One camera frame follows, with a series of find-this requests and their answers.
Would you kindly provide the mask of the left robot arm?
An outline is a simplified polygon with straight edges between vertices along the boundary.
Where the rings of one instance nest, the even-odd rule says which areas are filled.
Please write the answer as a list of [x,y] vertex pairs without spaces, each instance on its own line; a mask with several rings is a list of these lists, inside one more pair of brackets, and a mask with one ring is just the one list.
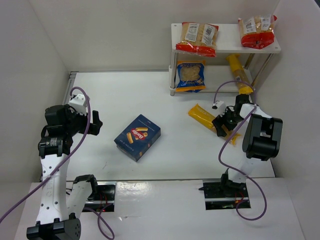
[[42,195],[35,226],[28,227],[29,240],[78,240],[80,216],[88,197],[96,193],[97,180],[92,174],[75,178],[67,194],[67,171],[73,136],[98,135],[103,125],[98,111],[89,116],[84,106],[55,105],[45,110],[46,126],[38,144],[42,165]]

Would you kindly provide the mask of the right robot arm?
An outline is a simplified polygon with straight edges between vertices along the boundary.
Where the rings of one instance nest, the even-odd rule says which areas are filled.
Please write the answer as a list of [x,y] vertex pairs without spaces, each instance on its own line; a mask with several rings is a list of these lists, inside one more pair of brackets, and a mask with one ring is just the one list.
[[237,95],[233,106],[223,101],[215,101],[212,108],[219,115],[212,120],[219,137],[226,137],[227,131],[235,132],[240,123],[246,122],[247,128],[242,141],[245,157],[236,167],[227,168],[220,178],[218,191],[224,197],[234,197],[244,190],[247,176],[262,162],[275,158],[280,150],[283,121],[264,113],[250,101],[247,94]]

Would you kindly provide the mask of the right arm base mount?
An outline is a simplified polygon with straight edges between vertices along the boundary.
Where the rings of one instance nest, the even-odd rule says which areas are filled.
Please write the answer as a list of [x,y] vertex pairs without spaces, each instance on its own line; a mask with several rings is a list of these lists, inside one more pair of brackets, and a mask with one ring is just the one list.
[[229,210],[235,209],[240,203],[239,209],[250,209],[251,204],[247,186],[240,189],[222,189],[220,182],[203,182],[198,189],[203,192],[205,209],[208,210]]

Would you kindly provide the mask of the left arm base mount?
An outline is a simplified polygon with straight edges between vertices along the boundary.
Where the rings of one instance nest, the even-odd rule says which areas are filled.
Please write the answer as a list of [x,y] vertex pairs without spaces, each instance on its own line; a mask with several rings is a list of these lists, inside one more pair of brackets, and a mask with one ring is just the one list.
[[79,217],[85,208],[96,212],[113,212],[116,183],[114,181],[68,181],[66,184],[66,209]]

